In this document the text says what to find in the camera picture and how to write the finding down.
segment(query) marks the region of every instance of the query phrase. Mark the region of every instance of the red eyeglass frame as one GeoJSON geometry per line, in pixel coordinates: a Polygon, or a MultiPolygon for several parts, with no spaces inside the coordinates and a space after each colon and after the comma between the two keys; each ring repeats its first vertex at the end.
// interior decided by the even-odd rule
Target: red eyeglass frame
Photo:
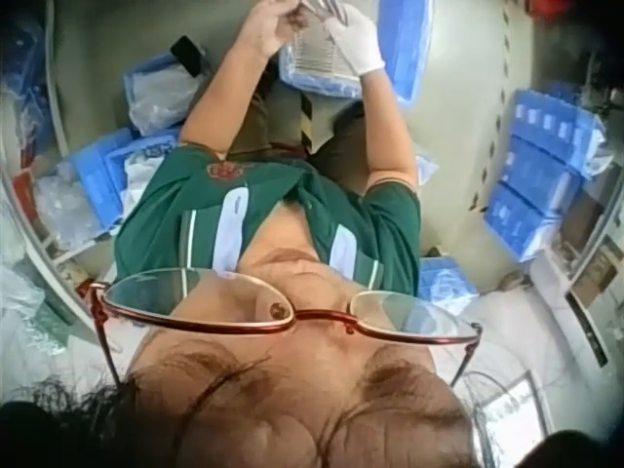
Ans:
{"type": "Polygon", "coordinates": [[[104,324],[108,320],[109,317],[113,318],[124,318],[133,322],[139,322],[141,324],[152,325],[154,327],[161,327],[170,330],[178,330],[182,332],[196,332],[196,333],[206,333],[206,334],[224,334],[224,335],[263,335],[263,334],[273,334],[279,332],[285,332],[296,324],[297,321],[300,320],[332,320],[335,322],[341,322],[345,326],[345,331],[347,334],[354,334],[358,332],[364,336],[368,336],[370,338],[382,339],[385,341],[393,341],[397,343],[405,343],[405,344],[421,344],[421,345],[453,345],[453,344],[465,344],[465,356],[455,374],[453,380],[450,383],[450,387],[454,387],[459,377],[463,374],[463,372],[470,364],[475,351],[479,347],[481,343],[481,336],[483,334],[483,327],[481,324],[471,323],[470,327],[476,332],[476,335],[473,337],[427,337],[427,336],[407,336],[407,335],[396,335],[383,331],[374,331],[360,325],[360,319],[358,319],[355,315],[349,314],[347,312],[340,312],[336,310],[294,310],[294,316],[292,319],[286,323],[278,324],[278,325],[266,325],[266,326],[244,326],[244,325],[220,325],[220,324],[202,324],[196,322],[184,322],[181,320],[173,320],[169,317],[155,317],[155,316],[145,316],[141,313],[124,309],[122,307],[118,307],[116,305],[111,304],[106,301],[104,294],[111,287],[110,284],[107,283],[92,283],[89,287],[89,291],[87,293],[87,303],[89,304],[89,309],[91,314],[94,317],[94,323],[96,326],[97,339],[99,340],[99,345],[104,353],[104,358],[110,372],[113,375],[113,379],[115,380],[115,384],[118,386],[121,385],[121,378],[119,378],[119,373],[115,368],[115,364],[113,363],[110,346],[108,344],[108,338],[106,337],[106,332],[104,331],[104,324]]]}

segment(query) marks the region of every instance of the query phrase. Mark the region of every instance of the eyeglass nose pad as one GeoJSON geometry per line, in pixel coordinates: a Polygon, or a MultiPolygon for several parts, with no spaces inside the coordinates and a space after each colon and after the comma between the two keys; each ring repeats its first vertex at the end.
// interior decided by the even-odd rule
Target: eyeglass nose pad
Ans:
{"type": "Polygon", "coordinates": [[[289,317],[289,311],[283,304],[278,302],[271,304],[271,308],[269,309],[269,313],[271,314],[271,318],[273,320],[285,320],[289,317]]]}

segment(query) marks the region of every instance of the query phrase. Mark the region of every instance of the window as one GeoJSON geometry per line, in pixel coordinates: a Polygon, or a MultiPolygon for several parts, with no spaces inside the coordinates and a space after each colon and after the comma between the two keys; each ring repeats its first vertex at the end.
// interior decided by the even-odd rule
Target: window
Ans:
{"type": "Polygon", "coordinates": [[[514,467],[546,437],[530,373],[476,410],[477,452],[485,466],[514,467]]]}

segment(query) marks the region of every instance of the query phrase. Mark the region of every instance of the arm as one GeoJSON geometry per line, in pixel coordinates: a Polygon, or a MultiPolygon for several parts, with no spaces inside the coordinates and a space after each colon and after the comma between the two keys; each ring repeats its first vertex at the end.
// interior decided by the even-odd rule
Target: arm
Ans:
{"type": "Polygon", "coordinates": [[[205,146],[225,159],[266,63],[305,25],[299,0],[259,0],[188,116],[180,141],[205,146]]]}
{"type": "Polygon", "coordinates": [[[383,180],[396,180],[412,191],[418,188],[416,157],[408,127],[399,111],[392,83],[384,68],[374,22],[345,4],[348,25],[338,19],[325,27],[351,69],[362,81],[366,110],[369,188],[383,180]]]}
{"type": "Polygon", "coordinates": [[[241,44],[235,44],[186,119],[180,141],[206,146],[219,159],[225,159],[241,130],[265,66],[264,58],[241,44]]]}
{"type": "Polygon", "coordinates": [[[418,167],[413,143],[386,72],[376,70],[364,75],[362,91],[370,168],[368,187],[393,179],[417,191],[418,167]]]}

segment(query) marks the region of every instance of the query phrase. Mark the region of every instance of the shirt logo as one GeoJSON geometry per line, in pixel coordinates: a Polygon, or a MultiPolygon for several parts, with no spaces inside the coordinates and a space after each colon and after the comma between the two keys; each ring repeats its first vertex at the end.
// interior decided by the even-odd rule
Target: shirt logo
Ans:
{"type": "Polygon", "coordinates": [[[244,167],[230,161],[208,165],[208,175],[218,180],[232,180],[243,175],[244,167]]]}

